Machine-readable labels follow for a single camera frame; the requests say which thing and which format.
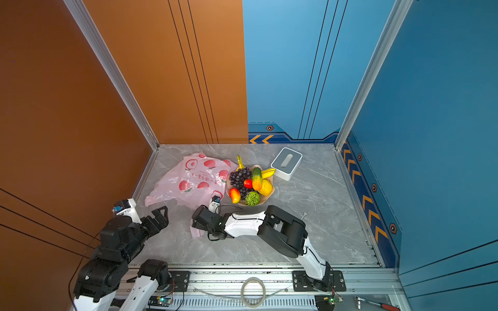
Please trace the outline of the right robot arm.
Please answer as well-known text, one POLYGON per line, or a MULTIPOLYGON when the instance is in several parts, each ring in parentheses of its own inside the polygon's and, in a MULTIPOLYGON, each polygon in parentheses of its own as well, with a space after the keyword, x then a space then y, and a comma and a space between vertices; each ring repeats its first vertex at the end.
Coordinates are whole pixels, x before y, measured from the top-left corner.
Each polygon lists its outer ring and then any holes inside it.
POLYGON ((307 284, 315 290, 329 292, 333 288, 330 264, 317 254, 299 218, 276 206, 268 206, 257 214, 219 215, 200 206, 192 216, 192 227, 203 230, 215 240, 256 236, 278 253, 296 259, 304 268, 307 284))

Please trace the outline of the pink printed plastic bag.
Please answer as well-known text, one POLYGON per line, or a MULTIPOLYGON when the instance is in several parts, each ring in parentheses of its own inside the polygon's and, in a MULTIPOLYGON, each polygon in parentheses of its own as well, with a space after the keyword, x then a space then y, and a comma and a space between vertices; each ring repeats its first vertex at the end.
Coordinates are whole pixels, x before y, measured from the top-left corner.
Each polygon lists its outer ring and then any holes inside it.
POLYGON ((234 170, 236 165, 230 160, 210 158, 202 153, 188 155, 156 183, 145 198, 145 205, 176 200, 192 210, 208 206, 214 196, 223 198, 228 176, 234 170))

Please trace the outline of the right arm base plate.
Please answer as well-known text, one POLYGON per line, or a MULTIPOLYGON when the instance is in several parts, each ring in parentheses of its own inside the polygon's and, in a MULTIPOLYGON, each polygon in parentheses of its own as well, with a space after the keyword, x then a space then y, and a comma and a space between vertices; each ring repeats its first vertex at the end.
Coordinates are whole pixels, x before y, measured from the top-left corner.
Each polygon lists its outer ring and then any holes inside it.
POLYGON ((347 290, 343 273, 338 270, 330 273, 327 288, 321 282, 308 277, 304 271, 293 271, 292 281, 295 292, 345 292, 347 290))

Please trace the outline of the green orange mango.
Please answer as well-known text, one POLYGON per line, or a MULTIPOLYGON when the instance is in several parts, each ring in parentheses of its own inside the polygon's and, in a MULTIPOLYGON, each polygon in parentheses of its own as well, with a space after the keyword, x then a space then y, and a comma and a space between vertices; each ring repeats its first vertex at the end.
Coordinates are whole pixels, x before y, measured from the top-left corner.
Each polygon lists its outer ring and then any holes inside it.
POLYGON ((252 170, 252 188, 259 191, 263 185, 262 171, 259 167, 255 167, 252 170))

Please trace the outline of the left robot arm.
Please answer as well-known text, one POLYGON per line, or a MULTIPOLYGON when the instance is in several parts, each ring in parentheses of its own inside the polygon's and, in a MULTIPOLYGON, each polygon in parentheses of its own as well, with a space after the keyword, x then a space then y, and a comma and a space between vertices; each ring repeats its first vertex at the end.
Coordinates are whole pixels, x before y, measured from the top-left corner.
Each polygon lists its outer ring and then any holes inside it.
MULTIPOLYGON (((169 225, 166 206, 153 216, 134 222, 128 215, 109 220, 101 230, 101 244, 77 274, 72 310, 109 310, 116 297, 128 265, 145 247, 145 242, 169 225)), ((158 289, 168 288, 172 277, 168 264, 148 259, 139 269, 132 290, 121 310, 144 310, 158 289)))

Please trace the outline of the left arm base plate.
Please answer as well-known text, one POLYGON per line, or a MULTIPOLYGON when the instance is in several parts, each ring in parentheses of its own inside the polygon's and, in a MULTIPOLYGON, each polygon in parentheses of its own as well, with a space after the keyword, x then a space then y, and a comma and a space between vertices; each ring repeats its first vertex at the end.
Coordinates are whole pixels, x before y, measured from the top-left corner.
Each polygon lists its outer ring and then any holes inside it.
POLYGON ((187 292, 189 287, 189 281, 191 277, 191 272, 187 270, 170 270, 169 274, 171 276, 169 286, 166 288, 166 293, 177 293, 177 292, 187 292))

